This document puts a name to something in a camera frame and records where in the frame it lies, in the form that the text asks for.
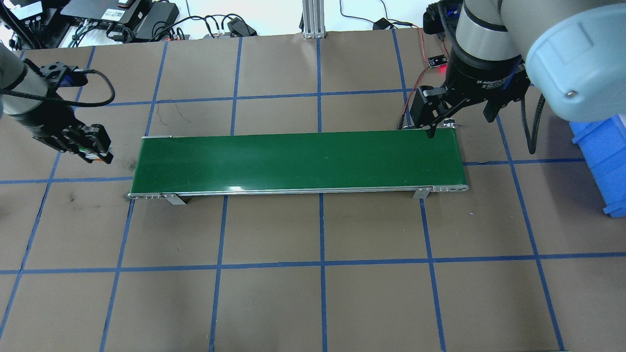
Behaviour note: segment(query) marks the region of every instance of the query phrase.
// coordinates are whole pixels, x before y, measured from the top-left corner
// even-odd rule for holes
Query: black box
[[[71,24],[75,26],[90,19],[101,21],[99,29],[106,29],[112,22],[117,22],[113,30],[121,31],[124,27],[134,29],[148,14],[150,3],[151,0],[135,0],[128,9],[123,9],[118,7],[118,0],[71,0],[61,14],[72,17]]]
[[[137,26],[135,30],[135,42],[144,42],[149,41],[154,37],[152,30],[154,29],[156,33],[160,32],[161,29],[159,27],[167,27],[176,21],[178,17],[178,6],[172,3],[165,3],[163,1],[158,1],[152,3],[150,7],[150,11],[148,14],[141,20],[141,23]],[[164,37],[166,33],[160,35],[156,40]]]

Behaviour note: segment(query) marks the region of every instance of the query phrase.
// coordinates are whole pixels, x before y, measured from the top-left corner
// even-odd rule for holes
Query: conveyor belt
[[[467,190],[454,128],[145,137],[131,198]]]

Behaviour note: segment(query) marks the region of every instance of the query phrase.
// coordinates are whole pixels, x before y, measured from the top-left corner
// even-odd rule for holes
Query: grid of blue tape
[[[242,52],[242,38],[239,38],[239,45],[237,49],[237,65],[235,70],[235,88],[233,91],[233,96],[229,97],[221,97],[221,98],[205,98],[205,99],[179,99],[179,100],[167,100],[167,101],[157,101],[158,90],[160,86],[161,76],[163,73],[163,65],[165,64],[165,56],[167,53],[168,43],[166,42],[163,47],[163,53],[161,57],[161,63],[159,66],[159,72],[156,79],[156,85],[154,89],[153,98],[151,101],[134,101],[129,103],[112,103],[111,106],[124,106],[124,105],[150,105],[150,114],[148,117],[148,123],[146,124],[145,135],[148,135],[150,132],[150,125],[152,121],[152,115],[154,113],[154,107],[157,103],[186,103],[186,102],[195,102],[195,101],[217,101],[217,100],[231,100],[232,101],[232,119],[230,126],[230,134],[234,134],[235,130],[235,116],[237,109],[237,100],[249,100],[249,99],[268,99],[268,98],[290,98],[290,97],[298,97],[298,96],[315,96],[317,97],[317,130],[318,132],[322,131],[322,97],[329,95],[357,95],[357,94],[376,94],[376,93],[403,93],[404,101],[408,98],[407,93],[411,90],[407,88],[406,83],[404,81],[404,70],[402,59],[400,55],[398,38],[396,36],[396,31],[392,29],[392,36],[394,41],[394,47],[396,49],[396,56],[398,59],[398,69],[399,75],[402,83],[401,89],[393,89],[393,90],[363,90],[363,91],[335,91],[335,92],[323,92],[322,91],[322,75],[321,75],[321,42],[320,39],[317,39],[317,91],[315,93],[303,93],[303,94],[284,94],[284,95],[256,95],[256,96],[238,96],[238,87],[239,87],[239,68],[241,64],[241,52]],[[87,64],[87,68],[91,66],[91,61],[93,60],[94,53],[96,51],[96,47],[93,47],[91,50],[89,62]],[[76,100],[80,98],[80,94],[82,92],[82,88],[79,89],[78,94],[76,95]],[[111,314],[113,312],[113,306],[115,304],[115,296],[117,292],[117,285],[119,282],[120,273],[122,272],[150,272],[150,271],[192,271],[192,270],[215,270],[216,271],[216,279],[215,279],[215,289],[213,292],[213,309],[212,316],[210,322],[210,335],[209,335],[209,351],[214,351],[215,349],[215,330],[217,325],[217,313],[218,313],[218,303],[219,303],[219,293],[220,293],[220,277],[222,269],[231,270],[231,269],[250,269],[250,268],[262,268],[262,267],[319,267],[320,268],[320,281],[321,281],[321,311],[322,311],[322,321],[321,321],[321,329],[322,329],[322,349],[324,352],[328,350],[327,344],[327,323],[326,323],[326,267],[327,266],[346,266],[346,265],[380,265],[380,264],[427,264],[429,266],[429,272],[431,277],[431,285],[433,290],[433,304],[435,307],[436,314],[436,324],[438,326],[439,331],[439,342],[441,345],[441,350],[446,351],[446,342],[445,342],[445,331],[444,331],[444,322],[441,317],[441,307],[439,303],[439,295],[437,289],[437,279],[436,279],[436,263],[449,263],[449,262],[491,262],[491,261],[535,261],[537,264],[538,275],[541,280],[541,285],[543,286],[543,292],[545,294],[546,304],[548,306],[548,310],[550,312],[550,317],[552,319],[553,328],[555,331],[555,336],[558,342],[559,349],[561,351],[565,350],[565,346],[563,344],[563,339],[560,334],[560,330],[558,327],[557,317],[552,306],[552,299],[550,297],[550,291],[548,289],[548,283],[546,281],[543,268],[541,265],[541,261],[551,260],[551,259],[575,259],[575,258],[601,258],[601,257],[626,257],[626,252],[600,252],[600,253],[572,253],[572,254],[540,254],[538,252],[538,248],[535,242],[535,238],[533,235],[532,227],[530,224],[530,219],[528,217],[528,212],[526,210],[526,205],[524,202],[523,194],[521,192],[520,183],[516,174],[515,165],[519,164],[527,164],[527,163],[563,163],[563,162],[582,162],[584,159],[581,158],[565,158],[565,159],[539,159],[539,160],[513,160],[511,157],[511,152],[508,147],[508,142],[506,139],[505,131],[500,121],[500,118],[497,119],[498,128],[500,130],[500,135],[502,137],[502,142],[504,144],[504,148],[506,150],[507,160],[497,160],[490,162],[466,162],[464,163],[466,166],[480,166],[480,165],[509,165],[511,169],[511,174],[513,176],[513,180],[515,183],[515,188],[518,194],[518,198],[520,201],[521,209],[523,212],[524,220],[526,223],[526,228],[528,231],[529,240],[531,242],[531,246],[533,249],[532,255],[526,256],[483,256],[483,257],[445,257],[438,258],[433,257],[433,251],[431,248],[429,231],[428,231],[428,220],[426,217],[426,205],[424,200],[420,200],[419,206],[421,211],[421,217],[423,222],[424,229],[424,241],[426,243],[426,252],[427,258],[404,258],[404,259],[366,259],[366,260],[349,260],[349,261],[327,261],[325,258],[325,247],[324,247],[324,194],[319,195],[319,241],[320,241],[320,260],[319,261],[307,261],[307,262],[270,262],[270,263],[254,263],[254,264],[222,264],[223,257],[223,245],[224,245],[224,236],[225,236],[225,226],[226,226],[226,218],[227,218],[227,210],[228,210],[228,196],[225,196],[223,199],[223,207],[222,207],[222,225],[220,230],[220,242],[218,249],[218,261],[215,265],[194,265],[194,266],[158,266],[158,267],[122,267],[122,262],[124,258],[124,251],[126,247],[126,240],[128,238],[128,230],[130,228],[130,221],[133,214],[133,208],[135,205],[135,201],[132,200],[128,207],[128,215],[126,217],[126,224],[123,233],[123,239],[120,246],[120,254],[118,257],[118,262],[116,267],[92,267],[92,268],[77,268],[77,269],[25,269],[26,261],[28,260],[28,256],[31,250],[31,246],[33,244],[33,240],[35,234],[37,232],[37,228],[39,225],[39,220],[41,218],[41,213],[43,211],[43,207],[45,206],[46,199],[48,198],[48,192],[51,184],[53,183],[61,183],[61,182],[115,182],[115,181],[124,181],[131,180],[132,177],[102,177],[102,178],[85,178],[85,179],[56,179],[54,174],[56,172],[58,162],[60,159],[60,153],[57,153],[56,159],[54,161],[53,168],[50,172],[50,176],[47,179],[33,179],[33,180],[0,180],[0,185],[2,184],[46,184],[46,190],[44,192],[43,198],[41,200],[41,205],[39,206],[39,210],[37,216],[35,218],[33,229],[31,231],[31,235],[28,239],[28,244],[26,248],[26,252],[24,253],[24,257],[22,259],[21,267],[19,270],[2,270],[0,271],[0,275],[5,274],[17,274],[16,280],[13,286],[13,290],[11,292],[11,296],[9,298],[8,305],[5,309],[2,325],[0,326],[0,338],[2,338],[4,329],[6,327],[6,323],[11,312],[11,307],[13,305],[13,301],[15,299],[18,286],[20,280],[25,274],[61,274],[61,273],[81,273],[81,272],[114,272],[115,278],[113,281],[113,287],[111,289],[111,297],[108,305],[108,311],[106,315],[105,327],[103,329],[103,334],[100,343],[100,351],[105,350],[106,338],[108,334],[109,325],[111,322]]]

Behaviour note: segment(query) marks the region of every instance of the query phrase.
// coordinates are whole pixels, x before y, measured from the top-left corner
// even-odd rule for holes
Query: gray robot arm
[[[443,86],[420,87],[415,128],[434,129],[465,106],[500,108],[523,98],[530,81],[560,117],[577,122],[626,111],[625,0],[442,0],[424,31],[452,42]]]
[[[87,84],[85,74],[101,75],[111,96],[100,103],[65,101],[56,93],[61,86]],[[33,138],[58,150],[76,154],[88,163],[99,160],[111,163],[111,140],[102,125],[87,126],[76,119],[71,106],[103,106],[115,98],[113,86],[96,70],[53,63],[37,67],[30,60],[21,61],[0,45],[0,100],[4,112],[26,127]]]

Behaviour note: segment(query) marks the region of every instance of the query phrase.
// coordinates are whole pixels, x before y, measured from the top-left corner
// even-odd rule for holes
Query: table surface
[[[426,55],[441,54],[426,36]],[[456,116],[470,190],[130,200],[141,138],[393,130],[418,32],[330,32],[28,51],[102,71],[77,108],[113,141],[87,164],[0,118],[0,349],[625,350],[626,219],[567,122],[529,155],[519,103]],[[429,70],[422,84],[438,86]],[[100,101],[91,78],[66,99]],[[531,88],[528,106],[539,92]],[[400,148],[404,158],[414,150]]]

